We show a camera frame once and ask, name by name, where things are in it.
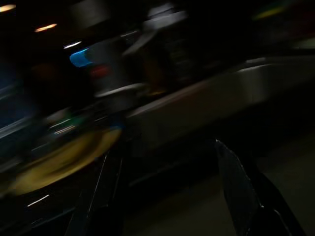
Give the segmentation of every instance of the floor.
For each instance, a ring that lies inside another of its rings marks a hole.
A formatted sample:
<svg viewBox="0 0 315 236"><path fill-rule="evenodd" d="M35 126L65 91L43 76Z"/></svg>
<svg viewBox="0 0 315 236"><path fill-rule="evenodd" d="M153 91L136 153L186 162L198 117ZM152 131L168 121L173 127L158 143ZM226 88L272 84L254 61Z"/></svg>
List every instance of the floor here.
<svg viewBox="0 0 315 236"><path fill-rule="evenodd" d="M257 160L307 235L315 235L315 132ZM214 175L130 215L125 236L235 236L220 178Z"/></svg>

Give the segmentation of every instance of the blue light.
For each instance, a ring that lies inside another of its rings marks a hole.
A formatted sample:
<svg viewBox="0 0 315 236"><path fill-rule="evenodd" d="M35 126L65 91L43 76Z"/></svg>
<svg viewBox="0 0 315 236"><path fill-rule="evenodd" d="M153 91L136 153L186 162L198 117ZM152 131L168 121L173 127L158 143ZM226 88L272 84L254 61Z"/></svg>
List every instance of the blue light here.
<svg viewBox="0 0 315 236"><path fill-rule="evenodd" d="M91 61L89 61L86 57L85 57L85 52L88 50L88 48L79 51L77 53L74 53L70 56L70 61L72 64L74 64L76 67L83 67L83 66L87 66L89 64L92 64Z"/></svg>

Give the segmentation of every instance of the yellow plate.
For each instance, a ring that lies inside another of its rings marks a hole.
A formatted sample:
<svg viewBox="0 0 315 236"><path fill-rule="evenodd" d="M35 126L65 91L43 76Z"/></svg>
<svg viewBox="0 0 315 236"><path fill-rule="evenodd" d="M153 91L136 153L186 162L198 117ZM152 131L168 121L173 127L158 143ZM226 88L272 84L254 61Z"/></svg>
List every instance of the yellow plate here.
<svg viewBox="0 0 315 236"><path fill-rule="evenodd" d="M16 177L9 188L14 195L22 195L61 180L107 152L118 140L121 129L96 131L76 140L42 158L41 163Z"/></svg>

